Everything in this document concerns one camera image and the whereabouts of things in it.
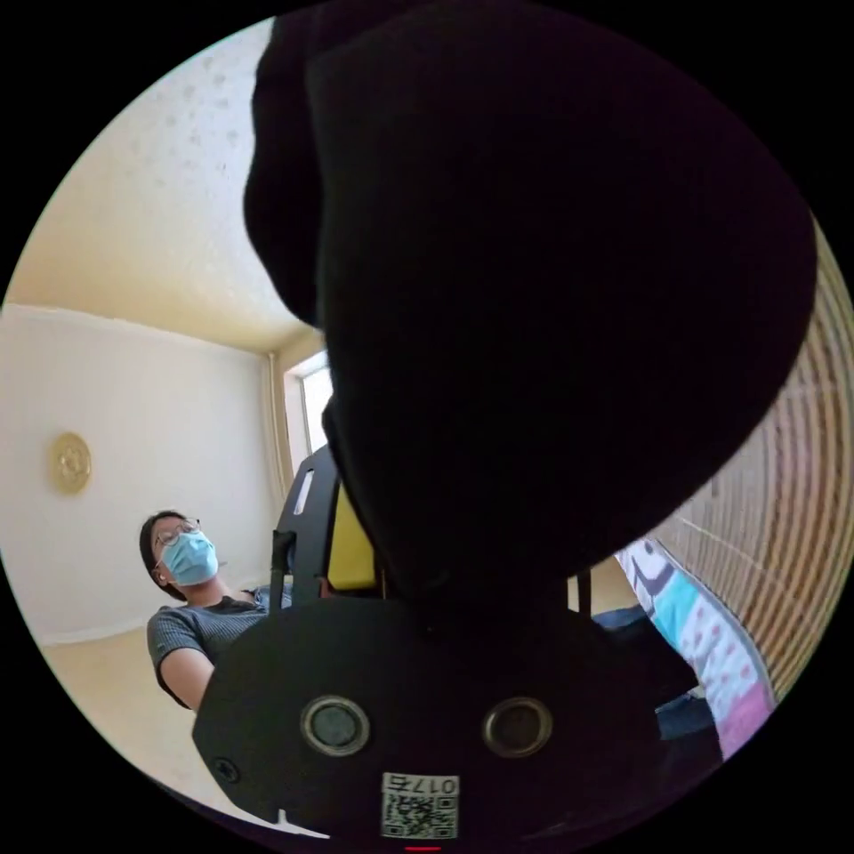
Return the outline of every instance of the dark hair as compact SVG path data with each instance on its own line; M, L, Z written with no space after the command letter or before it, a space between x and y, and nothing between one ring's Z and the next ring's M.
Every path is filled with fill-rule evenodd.
M140 531L140 555L142 562L145 564L145 571L148 577L162 590L167 592L173 599L178 599L182 602L187 601L187 597L179 590L176 590L172 584L158 584L156 578L151 574L157 561L154 557L154 548L151 545L151 531L154 530L154 523L161 519L187 519L183 513L178 513L176 510L161 510L160 513L155 513L149 516L142 524Z

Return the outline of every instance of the window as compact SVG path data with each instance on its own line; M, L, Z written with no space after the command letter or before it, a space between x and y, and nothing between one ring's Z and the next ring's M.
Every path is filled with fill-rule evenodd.
M326 352L316 353L285 372L285 422L287 453L294 475L306 457L326 444L321 419L332 396L332 377Z
M331 397L332 376L328 367L321 367L302 378L302 411L310 454L314 454L327 442L321 419Z

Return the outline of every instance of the gold wall ornament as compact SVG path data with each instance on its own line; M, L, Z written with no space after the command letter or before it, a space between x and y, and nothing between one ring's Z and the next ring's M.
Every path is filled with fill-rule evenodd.
M63 433L51 447L51 474L60 492L74 495L89 482L92 455L76 433Z

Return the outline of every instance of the eyeglasses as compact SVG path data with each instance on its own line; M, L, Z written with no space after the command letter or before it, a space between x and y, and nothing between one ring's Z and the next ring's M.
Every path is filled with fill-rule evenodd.
M161 531L154 542L160 543L165 548L167 545L177 543L181 534L191 534L193 531L198 531L198 526L198 519L181 520L171 531Z

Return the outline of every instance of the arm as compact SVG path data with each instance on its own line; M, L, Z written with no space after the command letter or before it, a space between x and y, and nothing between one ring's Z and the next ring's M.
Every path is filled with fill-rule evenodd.
M198 711L214 665L195 622L182 608L162 608L148 625L157 684L184 708Z
M176 649L160 664L160 677L172 694L197 712L214 666L198 649Z

